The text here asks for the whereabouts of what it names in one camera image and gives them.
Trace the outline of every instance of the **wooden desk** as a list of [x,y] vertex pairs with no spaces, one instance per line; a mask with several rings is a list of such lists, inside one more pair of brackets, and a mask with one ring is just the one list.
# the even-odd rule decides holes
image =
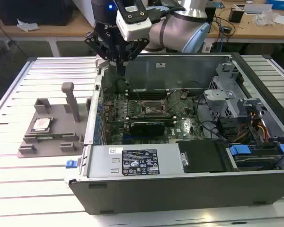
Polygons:
[[[237,2],[223,2],[225,5],[224,9],[217,9],[216,16],[228,20],[230,13],[230,8],[232,5]],[[279,13],[284,16],[283,10],[274,10],[274,12]],[[284,25],[276,23],[275,26],[257,26],[253,22],[254,15],[243,14],[242,20],[240,23],[233,23],[236,27],[235,34],[229,39],[229,43],[284,43]],[[229,23],[222,21],[222,25],[230,26]],[[205,46],[203,48],[209,50],[212,44],[216,41],[219,35],[219,27],[217,23],[213,23],[211,31],[208,34],[205,40]]]
[[[223,2],[226,9],[230,9],[235,2]],[[216,15],[224,9],[217,9]],[[276,10],[281,15],[284,11]],[[230,10],[225,10],[220,14],[221,18],[227,19]],[[256,26],[253,22],[253,15],[243,15],[240,23],[234,23],[236,33],[229,39],[229,43],[284,43],[284,25],[275,26]],[[57,41],[83,41],[86,34],[93,29],[89,22],[79,12],[73,13],[72,19],[67,26],[40,26],[40,30],[28,33],[20,30],[16,26],[5,26],[0,21],[4,31],[16,41],[47,41],[53,52],[54,57],[60,57]],[[208,34],[203,52],[209,52],[212,44],[219,35],[219,27],[213,23]],[[0,40],[9,41],[0,29]]]
[[[39,30],[28,33],[20,30],[17,26],[5,26],[1,20],[0,25],[15,41],[47,41],[54,57],[60,57],[57,41],[84,41],[86,34],[93,30],[93,27],[79,11],[74,11],[71,21],[66,26],[39,26]],[[1,29],[0,40],[9,41]]]

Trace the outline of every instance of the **label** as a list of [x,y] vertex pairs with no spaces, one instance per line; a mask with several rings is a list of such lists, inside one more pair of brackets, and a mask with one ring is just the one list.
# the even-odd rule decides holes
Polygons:
[[156,63],[157,68],[165,68],[165,63]]
[[122,174],[124,176],[160,174],[157,150],[124,150]]
[[125,10],[127,12],[135,12],[135,11],[138,11],[138,8],[136,6],[128,6],[128,7],[125,7]]
[[109,148],[109,154],[122,154],[123,148]]

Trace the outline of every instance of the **black cylinder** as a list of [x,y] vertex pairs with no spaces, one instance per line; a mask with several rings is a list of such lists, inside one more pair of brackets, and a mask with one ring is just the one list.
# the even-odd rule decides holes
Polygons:
[[91,0],[95,21],[115,25],[117,6],[113,0]]

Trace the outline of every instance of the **desk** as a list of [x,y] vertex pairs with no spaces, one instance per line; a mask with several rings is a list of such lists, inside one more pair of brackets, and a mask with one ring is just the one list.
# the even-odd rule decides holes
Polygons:
[[[71,21],[66,26],[40,26],[39,30],[28,33],[17,26],[5,26],[1,20],[0,25],[14,41],[47,41],[54,57],[60,57],[57,41],[84,41],[86,34],[93,30],[79,11],[74,11]],[[0,41],[10,41],[1,29]]]
[[[223,2],[225,8],[231,8],[234,2]],[[217,9],[216,15],[219,15],[223,9]],[[284,11],[275,10],[281,15]],[[228,19],[230,11],[226,10],[221,13],[220,17]],[[234,24],[236,33],[229,39],[229,43],[284,43],[284,25],[276,24],[275,26],[256,26],[253,22],[252,15],[243,15],[240,23]],[[72,19],[67,26],[40,26],[40,30],[23,32],[16,26],[4,26],[0,21],[4,31],[15,41],[47,41],[50,44],[54,57],[60,57],[57,41],[83,41],[84,37],[93,27],[79,12],[73,13]],[[203,52],[210,52],[212,44],[219,35],[219,27],[213,23],[210,33],[208,34]],[[9,41],[0,29],[0,40]]]
[[[244,59],[267,87],[276,80],[284,83],[284,74],[274,69],[279,66],[270,65],[261,56]],[[85,103],[94,88],[94,63],[95,57],[29,61],[0,101],[0,227],[229,227],[235,223],[245,223],[244,227],[284,227],[284,198],[266,206],[88,215],[64,182],[69,174],[64,167],[66,161],[79,156],[17,158],[35,112],[36,98],[48,98],[52,105],[65,104],[61,85],[72,81],[77,102]],[[246,86],[257,97],[253,86]],[[277,97],[280,92],[275,91],[274,95]]]
[[[225,9],[230,9],[231,6],[237,2],[226,2]],[[217,9],[216,16],[228,20],[230,10]],[[274,10],[284,16],[283,10]],[[243,14],[240,23],[233,23],[236,27],[236,33],[229,39],[229,43],[277,43],[284,44],[284,25],[276,23],[275,26],[257,26],[253,22],[254,15]],[[229,23],[222,21],[222,25],[230,26]],[[219,35],[219,27],[217,23],[213,23],[210,33],[208,34],[205,45],[203,46],[203,52],[210,52],[212,44],[216,41]]]

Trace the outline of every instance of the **computer case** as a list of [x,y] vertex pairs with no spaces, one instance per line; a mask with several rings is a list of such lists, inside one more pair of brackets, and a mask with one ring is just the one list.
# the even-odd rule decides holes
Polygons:
[[67,25],[72,15],[71,0],[0,0],[0,19],[16,25],[17,19],[39,25]]

